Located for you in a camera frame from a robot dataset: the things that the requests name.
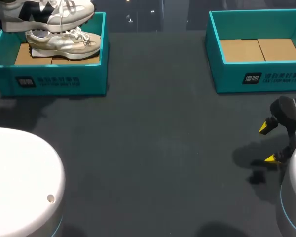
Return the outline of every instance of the teal box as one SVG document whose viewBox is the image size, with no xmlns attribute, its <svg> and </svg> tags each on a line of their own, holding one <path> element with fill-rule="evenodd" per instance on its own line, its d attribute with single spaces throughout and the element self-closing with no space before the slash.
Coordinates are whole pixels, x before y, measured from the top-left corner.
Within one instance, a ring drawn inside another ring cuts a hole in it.
<svg viewBox="0 0 296 237">
<path fill-rule="evenodd" d="M 15 66 L 24 33 L 0 32 L 0 92 L 2 96 L 105 95 L 109 39 L 105 12 L 96 12 L 82 27 L 101 35 L 99 63 L 85 65 Z"/>
<path fill-rule="evenodd" d="M 296 9 L 211 11 L 205 45 L 217 93 L 296 91 L 296 61 L 228 63 L 220 40 L 291 39 Z"/>
</svg>

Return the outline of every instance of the cardboard bottom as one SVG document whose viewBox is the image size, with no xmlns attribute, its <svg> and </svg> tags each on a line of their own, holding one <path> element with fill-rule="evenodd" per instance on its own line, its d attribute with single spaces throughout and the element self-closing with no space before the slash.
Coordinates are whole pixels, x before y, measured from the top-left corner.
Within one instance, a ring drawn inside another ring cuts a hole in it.
<svg viewBox="0 0 296 237">
<path fill-rule="evenodd" d="M 100 56 L 96 56 L 94 58 L 71 61 L 64 58 L 32 58 L 29 45 L 27 43 L 23 43 L 20 45 L 20 49 L 18 55 L 16 57 L 14 65 L 48 65 L 48 64 L 56 64 L 56 65 L 73 65 L 73 64 L 97 64 L 99 63 Z"/>
<path fill-rule="evenodd" d="M 228 63 L 296 61 L 291 39 L 222 39 L 220 42 Z"/>
</svg>

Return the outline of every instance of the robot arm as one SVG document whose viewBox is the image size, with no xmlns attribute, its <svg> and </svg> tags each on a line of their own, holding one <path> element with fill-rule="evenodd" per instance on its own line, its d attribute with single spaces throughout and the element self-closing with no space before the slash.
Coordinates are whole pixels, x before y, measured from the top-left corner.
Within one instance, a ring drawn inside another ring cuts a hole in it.
<svg viewBox="0 0 296 237">
<path fill-rule="evenodd" d="M 289 144 L 283 150 L 272 154 L 265 161 L 286 163 L 296 148 L 296 98 L 281 96 L 271 104 L 270 110 L 272 116 L 265 120 L 259 133 L 266 135 L 280 124 L 286 127 Z"/>
</svg>

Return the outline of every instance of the logo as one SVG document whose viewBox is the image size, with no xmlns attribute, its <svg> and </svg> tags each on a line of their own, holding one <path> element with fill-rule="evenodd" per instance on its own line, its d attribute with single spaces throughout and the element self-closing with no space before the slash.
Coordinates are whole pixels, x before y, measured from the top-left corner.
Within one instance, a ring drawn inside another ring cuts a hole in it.
<svg viewBox="0 0 296 237">
<path fill-rule="evenodd" d="M 17 76 L 15 77 L 19 86 L 22 88 L 34 88 L 36 87 L 35 82 L 31 76 Z"/>
<path fill-rule="evenodd" d="M 258 84 L 262 73 L 246 73 L 243 79 L 243 85 Z"/>
<path fill-rule="evenodd" d="M 39 2 L 26 1 L 20 11 L 19 18 L 23 21 L 30 21 L 33 17 L 36 22 L 47 23 L 55 8 L 48 2 L 43 10 Z"/>
</svg>

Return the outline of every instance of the white round object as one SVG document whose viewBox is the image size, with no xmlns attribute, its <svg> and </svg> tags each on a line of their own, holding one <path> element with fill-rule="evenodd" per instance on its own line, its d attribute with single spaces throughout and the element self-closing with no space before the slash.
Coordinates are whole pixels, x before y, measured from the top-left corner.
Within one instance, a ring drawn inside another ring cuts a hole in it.
<svg viewBox="0 0 296 237">
<path fill-rule="evenodd" d="M 56 237 L 65 172 L 43 139 L 0 128 L 0 237 Z"/>
<path fill-rule="evenodd" d="M 282 236 L 296 237 L 296 149 L 282 183 L 276 214 Z"/>
</svg>

